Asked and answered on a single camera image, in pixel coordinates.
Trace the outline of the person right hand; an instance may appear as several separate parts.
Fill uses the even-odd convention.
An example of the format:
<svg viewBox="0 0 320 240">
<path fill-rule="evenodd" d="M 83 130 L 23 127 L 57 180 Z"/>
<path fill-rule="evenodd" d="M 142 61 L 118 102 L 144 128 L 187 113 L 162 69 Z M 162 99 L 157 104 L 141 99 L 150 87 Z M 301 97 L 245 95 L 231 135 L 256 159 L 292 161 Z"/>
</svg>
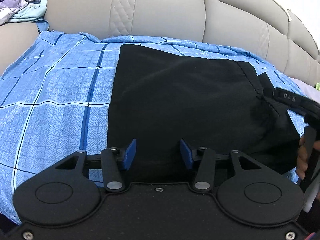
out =
<svg viewBox="0 0 320 240">
<path fill-rule="evenodd" d="M 302 136 L 299 141 L 297 167 L 296 167 L 296 174 L 301 180 L 304 179 L 305 172 L 307 171 L 307 169 L 308 169 L 308 153 L 305 147 L 305 138 L 304 136 Z"/>
</svg>

